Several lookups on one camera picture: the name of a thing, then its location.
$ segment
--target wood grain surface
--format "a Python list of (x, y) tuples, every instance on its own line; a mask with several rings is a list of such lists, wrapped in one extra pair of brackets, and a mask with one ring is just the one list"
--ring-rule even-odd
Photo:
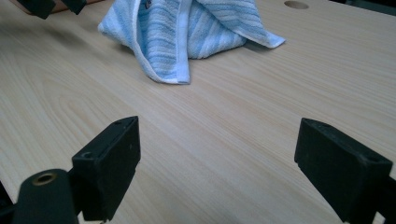
[(69, 170), (109, 123), (137, 115), (142, 160), (111, 223), (341, 223), (293, 160), (300, 120), (396, 161), (396, 18), (301, 2), (308, 8), (257, 1), (265, 27), (287, 39), (278, 49), (248, 42), (190, 61), (191, 84), (173, 86), (97, 32), (112, 1), (45, 21), (0, 1), (0, 179), (10, 196), (30, 175)]

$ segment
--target wooden table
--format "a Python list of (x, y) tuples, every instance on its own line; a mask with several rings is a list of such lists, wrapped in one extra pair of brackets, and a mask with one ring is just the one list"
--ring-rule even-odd
[(112, 1), (46, 21), (1, 1), (0, 179), (10, 196), (30, 175), (69, 170), (109, 123), (137, 115), (142, 160), (111, 223), (341, 223), (293, 161), (300, 120), (396, 161), (396, 18), (301, 2), (309, 8), (257, 1), (266, 28), (287, 39), (280, 48), (247, 43), (190, 61), (191, 84), (173, 86), (97, 32)]

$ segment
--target blue towel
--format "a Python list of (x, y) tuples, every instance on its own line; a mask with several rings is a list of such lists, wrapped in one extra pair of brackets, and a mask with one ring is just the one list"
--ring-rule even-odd
[(131, 48), (154, 81), (171, 84), (190, 83), (188, 58), (247, 39), (271, 49), (285, 41), (264, 29), (254, 0), (116, 0), (98, 30)]

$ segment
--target towel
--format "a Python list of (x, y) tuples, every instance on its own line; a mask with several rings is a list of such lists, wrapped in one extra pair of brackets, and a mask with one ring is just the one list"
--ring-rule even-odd
[(285, 39), (266, 31), (254, 0), (116, 0), (98, 30), (128, 46), (154, 81), (189, 84), (188, 59)]

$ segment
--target light wood tabletop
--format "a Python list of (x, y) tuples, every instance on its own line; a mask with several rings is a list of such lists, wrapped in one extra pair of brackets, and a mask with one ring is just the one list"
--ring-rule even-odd
[(0, 1), (9, 195), (30, 175), (69, 170), (108, 124), (138, 116), (142, 159), (111, 223), (341, 223), (293, 160), (300, 120), (396, 161), (396, 17), (299, 1), (308, 8), (257, 0), (284, 45), (191, 60), (184, 86), (153, 82), (131, 50), (97, 32), (112, 1), (45, 21)]

